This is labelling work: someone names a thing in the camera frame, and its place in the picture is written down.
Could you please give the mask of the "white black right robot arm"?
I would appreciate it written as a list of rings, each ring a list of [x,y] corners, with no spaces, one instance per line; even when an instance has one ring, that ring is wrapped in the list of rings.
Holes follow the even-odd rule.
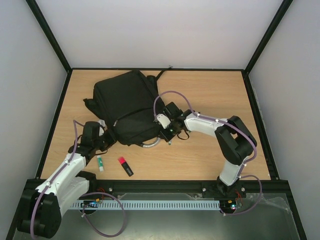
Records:
[[[238,116],[214,118],[192,109],[182,111],[173,102],[166,105],[162,113],[153,115],[162,126],[160,136],[166,142],[182,131],[199,132],[216,138],[225,158],[216,188],[224,196],[235,191],[246,163],[257,156],[257,141]]]

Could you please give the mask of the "black student backpack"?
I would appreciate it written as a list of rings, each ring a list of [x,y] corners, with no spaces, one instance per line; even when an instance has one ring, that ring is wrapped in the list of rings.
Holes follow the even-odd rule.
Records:
[[[86,108],[103,120],[111,135],[122,145],[143,145],[160,137],[162,127],[155,122],[165,104],[158,97],[157,81],[162,76],[144,75],[139,70],[98,81]]]

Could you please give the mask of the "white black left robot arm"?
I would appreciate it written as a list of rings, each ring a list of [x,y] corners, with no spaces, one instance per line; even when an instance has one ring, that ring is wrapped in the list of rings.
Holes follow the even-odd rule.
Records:
[[[82,170],[97,151],[106,151],[113,143],[104,120],[86,122],[82,135],[75,136],[74,144],[54,173],[34,189],[23,191],[17,230],[33,238],[52,238],[72,203],[90,189],[90,181]]]

